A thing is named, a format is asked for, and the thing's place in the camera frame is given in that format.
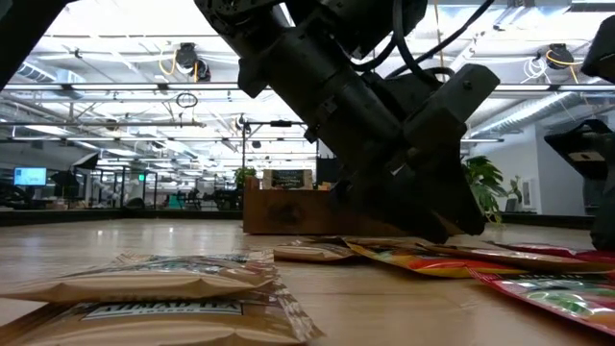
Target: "green plant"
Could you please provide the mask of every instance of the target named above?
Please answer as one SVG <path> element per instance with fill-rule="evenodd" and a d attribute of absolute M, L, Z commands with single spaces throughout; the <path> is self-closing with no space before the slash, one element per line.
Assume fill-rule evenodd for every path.
<path fill-rule="evenodd" d="M 246 183 L 246 177 L 254 177 L 257 175 L 257 170 L 254 167 L 239 167 L 234 171 L 234 183 L 237 187 L 243 187 Z"/>
<path fill-rule="evenodd" d="M 510 180 L 510 191 L 506 194 L 506 197 L 510 195 L 515 195 L 517 197 L 517 201 L 519 204 L 523 203 L 523 194 L 521 194 L 521 190 L 519 190 L 519 181 L 521 177 L 515 176 L 515 179 Z"/>
<path fill-rule="evenodd" d="M 502 172 L 487 157 L 479 156 L 468 159 L 461 166 L 480 211 L 489 222 L 502 223 L 500 206 L 498 206 L 496 198 L 509 197 L 514 194 L 521 203 L 520 178 L 515 177 L 515 180 L 511 180 L 511 190 L 506 191 L 502 187 Z"/>

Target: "robotic arm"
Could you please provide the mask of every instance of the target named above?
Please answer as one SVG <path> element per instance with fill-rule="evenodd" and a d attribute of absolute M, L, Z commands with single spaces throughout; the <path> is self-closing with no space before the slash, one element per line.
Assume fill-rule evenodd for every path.
<path fill-rule="evenodd" d="M 456 74 L 421 69 L 404 37 L 423 19 L 427 0 L 195 3 L 239 55 L 239 87 L 256 97 L 271 86 L 307 123 L 306 139 L 320 138 L 343 162 L 334 203 L 434 242 L 445 242 L 451 225 L 482 233 L 459 141 L 467 118 L 500 81 L 474 64 Z M 382 55 L 362 65 L 351 62 L 391 31 Z M 383 79 L 371 70 L 396 45 L 412 74 Z M 442 84 L 435 78 L 439 73 L 451 79 Z"/>

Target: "snack bag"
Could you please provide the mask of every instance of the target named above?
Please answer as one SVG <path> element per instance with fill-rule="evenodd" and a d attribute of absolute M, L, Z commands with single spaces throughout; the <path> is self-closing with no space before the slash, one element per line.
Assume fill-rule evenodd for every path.
<path fill-rule="evenodd" d="M 51 303 L 201 299 L 255 289 L 275 280 L 271 251 L 248 255 L 125 255 L 110 265 L 19 284 L 0 298 Z"/>
<path fill-rule="evenodd" d="M 314 262 L 347 260 L 356 256 L 355 252 L 347 246 L 303 240 L 278 245 L 273 249 L 273 254 L 276 260 L 305 260 Z"/>
<path fill-rule="evenodd" d="M 472 275 L 511 297 L 615 335 L 613 274 Z"/>
<path fill-rule="evenodd" d="M 422 245 L 438 254 L 445 254 L 466 259 L 488 260 L 496 263 L 514 265 L 526 269 L 566 272 L 566 273 L 600 273 L 615 269 L 608 263 L 592 263 L 578 259 L 558 256 L 531 254 L 510 250 L 478 249 L 465 246 Z"/>
<path fill-rule="evenodd" d="M 529 252 L 534 254 L 560 256 L 570 259 L 585 260 L 596 263 L 615 264 L 615 253 L 608 251 L 595 250 L 573 250 L 563 246 L 555 246 L 549 244 L 502 244 L 492 241 L 491 244 L 503 247 L 508 250 Z"/>
<path fill-rule="evenodd" d="M 356 253 L 372 260 L 401 266 L 417 273 L 443 278 L 471 278 L 468 268 L 480 273 L 525 273 L 526 271 L 513 267 L 489 263 L 479 260 L 436 256 L 433 253 L 417 247 L 413 243 L 403 243 L 397 240 L 359 241 L 356 244 L 348 240 L 348 246 Z"/>
<path fill-rule="evenodd" d="M 4 327 L 6 346 L 292 345 L 324 335 L 278 280 L 236 298 L 47 305 Z"/>

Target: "yellow cable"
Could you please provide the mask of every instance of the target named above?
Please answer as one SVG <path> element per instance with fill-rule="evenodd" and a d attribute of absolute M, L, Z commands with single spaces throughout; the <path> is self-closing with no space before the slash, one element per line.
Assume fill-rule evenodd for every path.
<path fill-rule="evenodd" d="M 162 66 L 162 52 L 163 51 L 160 51 L 160 59 L 158 60 L 158 66 L 160 67 L 160 71 L 162 71 L 162 73 L 167 76 L 170 76 L 175 73 L 175 64 L 177 63 L 177 49 L 173 52 L 173 66 L 171 67 L 171 72 L 165 70 L 164 66 Z"/>
<path fill-rule="evenodd" d="M 545 57 L 547 57 L 547 59 L 548 59 L 548 60 L 550 60 L 550 61 L 552 61 L 552 62 L 559 63 L 559 64 L 566 65 L 566 66 L 575 66 L 575 65 L 578 65 L 578 64 L 583 64 L 583 62 L 561 62 L 561 61 L 557 61 L 557 60 L 555 60 L 555 59 L 551 58 L 551 52 L 552 52 L 552 51 L 553 51 L 553 50 L 550 50 L 550 51 L 549 51 L 549 52 L 547 52 L 547 54 L 545 55 Z"/>
<path fill-rule="evenodd" d="M 435 8 L 435 27 L 438 31 L 438 44 L 442 43 L 442 33 L 440 33 L 440 14 L 438 12 L 438 0 L 433 0 L 433 7 Z M 444 52 L 440 50 L 440 65 L 444 67 Z M 442 75 L 442 82 L 446 82 L 446 77 Z"/>
<path fill-rule="evenodd" d="M 575 79 L 575 82 L 578 84 L 577 72 L 575 72 L 575 68 L 570 66 L 570 72 L 573 74 L 573 78 Z"/>

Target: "white wall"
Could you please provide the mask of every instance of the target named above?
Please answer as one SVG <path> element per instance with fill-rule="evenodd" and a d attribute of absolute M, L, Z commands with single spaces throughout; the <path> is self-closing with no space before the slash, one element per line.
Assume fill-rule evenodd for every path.
<path fill-rule="evenodd" d="M 0 167 L 37 166 L 66 170 L 72 163 L 92 153 L 87 149 L 60 146 L 56 142 L 43 142 L 43 149 L 34 149 L 29 142 L 0 144 Z"/>
<path fill-rule="evenodd" d="M 504 177 L 504 188 L 516 175 L 521 180 L 532 180 L 534 207 L 545 215 L 584 215 L 583 178 L 561 158 L 545 141 L 546 131 L 539 125 L 530 125 L 521 134 L 505 135 L 503 143 L 479 144 L 471 156 L 485 155 Z M 499 198 L 500 209 L 505 198 Z"/>
<path fill-rule="evenodd" d="M 521 134 L 504 135 L 502 143 L 483 143 L 471 150 L 471 157 L 485 155 L 502 171 L 503 188 L 510 189 L 510 181 L 515 176 L 522 180 L 533 180 L 533 198 L 535 210 L 542 213 L 540 203 L 540 181 L 538 170 L 538 153 L 536 150 L 536 132 L 534 126 L 523 129 Z M 506 207 L 506 198 L 498 198 L 500 210 Z"/>

